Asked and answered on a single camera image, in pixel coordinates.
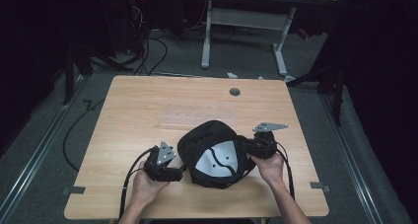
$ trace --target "dark background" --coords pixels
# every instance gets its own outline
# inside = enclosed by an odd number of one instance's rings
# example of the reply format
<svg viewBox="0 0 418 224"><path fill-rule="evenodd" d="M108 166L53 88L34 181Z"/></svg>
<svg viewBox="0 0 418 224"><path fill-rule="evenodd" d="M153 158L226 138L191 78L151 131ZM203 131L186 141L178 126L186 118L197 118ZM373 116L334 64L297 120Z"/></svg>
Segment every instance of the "dark background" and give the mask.
<svg viewBox="0 0 418 224"><path fill-rule="evenodd" d="M360 13L342 11L338 19L329 10L299 8L291 33L298 29L309 35L328 33L313 72L346 65L344 82L364 130L399 199L418 222L418 1L339 1L366 8ZM182 20L195 23L204 1L146 0L141 4L150 25L180 35L185 27ZM108 56L132 47L131 13L126 6L126 0L0 1L0 154L53 90L73 40ZM344 47L347 42L352 42L348 48ZM336 72L316 80L331 82L332 92Z"/></svg>

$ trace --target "black bag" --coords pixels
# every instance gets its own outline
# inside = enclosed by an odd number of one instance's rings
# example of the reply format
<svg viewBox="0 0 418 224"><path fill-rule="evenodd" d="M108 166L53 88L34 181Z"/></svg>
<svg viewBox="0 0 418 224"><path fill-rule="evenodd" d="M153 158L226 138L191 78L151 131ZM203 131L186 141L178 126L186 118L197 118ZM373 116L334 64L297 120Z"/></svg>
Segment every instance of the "black bag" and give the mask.
<svg viewBox="0 0 418 224"><path fill-rule="evenodd" d="M195 184L227 188L240 181L255 164L237 141L247 141L219 120L207 121L186 133L177 144L178 155Z"/></svg>

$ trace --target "wire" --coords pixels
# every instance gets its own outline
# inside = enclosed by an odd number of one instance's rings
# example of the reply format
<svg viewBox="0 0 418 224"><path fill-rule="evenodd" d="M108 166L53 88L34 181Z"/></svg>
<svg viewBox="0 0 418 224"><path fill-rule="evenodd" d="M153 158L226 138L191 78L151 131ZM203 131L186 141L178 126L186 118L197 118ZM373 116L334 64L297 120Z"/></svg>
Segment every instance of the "wire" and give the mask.
<svg viewBox="0 0 418 224"><path fill-rule="evenodd" d="M229 38L233 37L235 34L236 34L236 32L235 32L235 31L232 31L232 32L231 32L231 34L230 34L229 36L224 37L224 38L214 37L214 36L211 34L211 38L213 38L213 39L217 39L217 40L227 40L227 39L229 39Z"/></svg>
<svg viewBox="0 0 418 224"><path fill-rule="evenodd" d="M136 19L138 18L138 16L139 16L139 15L141 15L141 18L140 18L140 20L139 20L139 26L138 26L138 29L135 27L135 24L134 24L134 23L132 23L132 21L130 21L130 24L131 24L132 29L133 29L133 34L134 34L135 36L137 36L138 32L141 30L142 23L144 23L144 15L142 14L142 11L141 11L138 7L136 7L136 6L131 6L131 8L137 11L137 12L136 12L136 15L135 15L134 17L132 17L132 20L133 20L135 23L137 22L137 21L136 21Z"/></svg>
<svg viewBox="0 0 418 224"><path fill-rule="evenodd" d="M163 46L164 46L164 48L165 48L165 50L166 50L166 52L164 53L164 55L163 55L163 58L156 64L156 65L154 65L152 68L151 68L151 70L150 70L150 72L148 73L148 76L151 76L151 74L153 73L153 71L154 71L154 69L156 69L157 68L157 66L158 65L160 65L160 63L161 62L163 62L163 60L166 58L166 56L167 56L167 52L168 52L168 49L167 49L167 46L162 42L162 41L160 41L159 39L157 39L157 38L153 38L153 40L156 40L156 41L158 41L159 43L161 43Z"/></svg>
<svg viewBox="0 0 418 224"><path fill-rule="evenodd" d="M252 69L248 69L248 68L246 68L246 70L248 70L248 71L250 71L250 72L252 72L252 73L254 73L254 74L258 75L258 77L262 78L262 75L261 75L260 73L258 73L257 71L252 70Z"/></svg>
<svg viewBox="0 0 418 224"><path fill-rule="evenodd" d="M144 66L145 61L148 59L148 55L150 54L150 44L148 42L148 36L146 37L146 43L147 43L147 52L145 53L145 57L143 57L141 64L138 65L138 67L135 69L135 71L133 72L133 75L135 75L138 72L138 70Z"/></svg>
<svg viewBox="0 0 418 224"><path fill-rule="evenodd" d="M98 105L100 105L101 103L103 103L105 101L105 99L100 100L98 103L94 104L91 108L87 109L85 112L83 112L74 122L73 124L71 124L71 127L68 129L67 133L65 134L65 138L64 141L62 142L62 153L64 155L65 161L68 163L68 165L70 165L70 167L76 171L79 172L80 169L77 168L68 158L67 156L67 151L66 151L66 145L67 145L67 139L71 133L71 131L73 130L73 128L76 126L76 124L88 113L93 111Z"/></svg>
<svg viewBox="0 0 418 224"><path fill-rule="evenodd" d="M279 144L282 147L282 149L283 149L283 151L285 153L285 154L283 154L282 151L280 151L279 149L276 150L280 154L280 156L282 156L283 160L285 161L285 164L286 164L286 167L287 167L287 170L288 170L289 193L293 197L293 199L295 199L295 186L293 184L292 169L291 169L291 167L289 165L289 159L288 159L288 156L287 156L286 149L279 142L276 142L276 143Z"/></svg>
<svg viewBox="0 0 418 224"><path fill-rule="evenodd" d="M119 219L122 217L123 212L125 211L125 200L126 200L126 192L128 190L128 185L129 185L129 178L132 176L132 174L137 172L139 169L136 171L132 171L132 170L134 169L136 164L139 162L139 160L141 160L141 158L144 157L147 153L151 152L152 149L153 148L150 148L147 151L143 152L141 155L139 155L139 157L132 164L131 168L129 169L129 172L126 175L125 182L123 184L122 195L120 196Z"/></svg>
<svg viewBox="0 0 418 224"><path fill-rule="evenodd" d="M141 170L144 170L144 169L143 168L136 169L135 171L131 172L131 174L129 175L129 177L131 177L134 173L136 173L138 171L141 171Z"/></svg>
<svg viewBox="0 0 418 224"><path fill-rule="evenodd" d="M148 70L147 70L146 65L144 65L144 67L141 68L141 71L139 72L139 75L142 75L142 70L145 71L145 75L148 75Z"/></svg>
<svg viewBox="0 0 418 224"><path fill-rule="evenodd" d="M205 34L205 31L198 31L197 32L197 30L199 30L202 27L204 27L204 25L203 26L200 26L199 28L195 28L195 29L192 29L192 30L189 30L189 31L184 31L183 33L186 34L186 35L188 35L188 36L192 36L192 37L200 37L200 36L202 36L202 35Z"/></svg>
<svg viewBox="0 0 418 224"><path fill-rule="evenodd" d="M183 29L184 31L199 29L199 28L201 28L203 26L206 26L206 24L202 24L200 26L198 26L198 25L202 22L203 16L205 15L205 10L206 10L207 4L208 4L208 1L206 0L205 1L205 5L203 6L202 14L200 15L200 19L197 21L197 23L193 27L191 27L191 28Z"/></svg>
<svg viewBox="0 0 418 224"><path fill-rule="evenodd" d="M245 31L242 28L235 28L235 31L237 31L240 34L246 34L246 35L252 35L252 36L259 36L259 35L268 34L268 33L272 32L272 30L263 29L263 30L260 30L257 33L251 33L249 31Z"/></svg>

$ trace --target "controller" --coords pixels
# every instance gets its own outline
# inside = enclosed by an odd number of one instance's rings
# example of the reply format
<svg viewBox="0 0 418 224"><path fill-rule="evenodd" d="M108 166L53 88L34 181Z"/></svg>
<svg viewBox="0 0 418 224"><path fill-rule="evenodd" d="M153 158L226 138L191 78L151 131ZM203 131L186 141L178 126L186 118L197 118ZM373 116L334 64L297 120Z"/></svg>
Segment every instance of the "controller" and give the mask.
<svg viewBox="0 0 418 224"><path fill-rule="evenodd" d="M272 130L287 128L286 124L262 122L252 131L255 131L253 139L237 141L236 146L245 150L251 156L266 160L277 151L277 142Z"/></svg>
<svg viewBox="0 0 418 224"><path fill-rule="evenodd" d="M169 168L168 165L176 156L173 147L161 142L160 148L154 146L150 156L144 164L144 172L153 182L179 182L185 166L181 168Z"/></svg>

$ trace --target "black cable on floor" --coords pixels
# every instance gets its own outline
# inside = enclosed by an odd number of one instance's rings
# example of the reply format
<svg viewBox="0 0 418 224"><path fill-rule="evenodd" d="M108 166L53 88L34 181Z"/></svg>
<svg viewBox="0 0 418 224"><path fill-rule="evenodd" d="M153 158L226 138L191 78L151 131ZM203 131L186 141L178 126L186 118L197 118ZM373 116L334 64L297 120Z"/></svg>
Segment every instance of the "black cable on floor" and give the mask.
<svg viewBox="0 0 418 224"><path fill-rule="evenodd" d="M148 37L146 38L146 43L147 43L147 51L145 52L145 57L143 57L141 64L138 65L138 67L135 69L135 71L133 72L133 75L136 75L136 73L138 73L138 70L142 69L142 67L145 64L145 61L148 59L148 55L150 54L150 44L148 41Z"/></svg>
<svg viewBox="0 0 418 224"><path fill-rule="evenodd" d="M98 105L100 105L100 104L102 104L103 102L105 101L105 99L103 99L103 100L100 100L98 103L96 103L96 104L94 104L91 108L89 108L89 109L87 109L84 113L82 113L74 122L73 122L73 124L71 124L71 127L70 127L70 129L68 129L68 131L67 131L67 133L65 134L65 138L64 138L64 141L62 142L62 154L64 155L64 158L65 158L65 161L68 163L68 165L70 165L70 167L74 170L74 171L76 171L76 172L79 172L80 171L80 169L79 168L77 168L71 161L70 161L70 159L68 158L68 156L67 156L67 151L66 151L66 146L67 146L67 140L68 140L68 137L69 137L69 135L70 135L70 133L71 133L71 131L73 130L73 128L76 126L76 124L88 113L88 112L91 112L91 111L93 111Z"/></svg>
<svg viewBox="0 0 418 224"><path fill-rule="evenodd" d="M154 69L156 69L157 68L157 66L159 66L160 64L161 64L161 62L163 62L163 60L166 58L166 56L167 56L167 52L169 51L168 50L168 48L167 48L167 46L162 42L162 41L160 41L159 39L157 39L157 38L153 38L153 40L156 40L156 41L158 41L159 43L161 43L162 45L163 45L163 47L165 48L165 50L166 50L166 52L164 52L164 55L163 55L163 58L156 64L156 65L154 65L152 68L151 68L151 70L150 70L150 72L148 73L148 76L151 76L151 74L153 73L153 71L154 71Z"/></svg>

